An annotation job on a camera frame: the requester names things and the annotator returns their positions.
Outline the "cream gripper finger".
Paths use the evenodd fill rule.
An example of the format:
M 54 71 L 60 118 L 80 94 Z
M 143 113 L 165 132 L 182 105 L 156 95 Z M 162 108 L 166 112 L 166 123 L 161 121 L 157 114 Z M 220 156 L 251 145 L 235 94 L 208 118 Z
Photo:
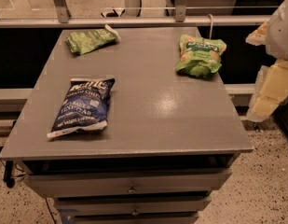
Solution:
M 270 117 L 288 97 L 288 61 L 277 60 L 270 67 L 262 65 L 249 103 L 247 120 L 262 122 Z
M 256 30 L 248 34 L 248 36 L 245 39 L 245 42 L 254 46 L 265 45 L 267 28 L 268 28 L 268 21 L 265 21 Z

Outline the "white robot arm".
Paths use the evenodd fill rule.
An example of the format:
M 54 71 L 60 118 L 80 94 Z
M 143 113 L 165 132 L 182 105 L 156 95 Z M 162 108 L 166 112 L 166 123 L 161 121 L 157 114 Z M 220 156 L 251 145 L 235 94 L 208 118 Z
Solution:
M 264 45 L 266 53 L 276 59 L 270 67 L 260 68 L 247 111 L 247 120 L 262 122 L 288 97 L 288 0 L 282 2 L 269 21 L 250 33 L 246 42 Z

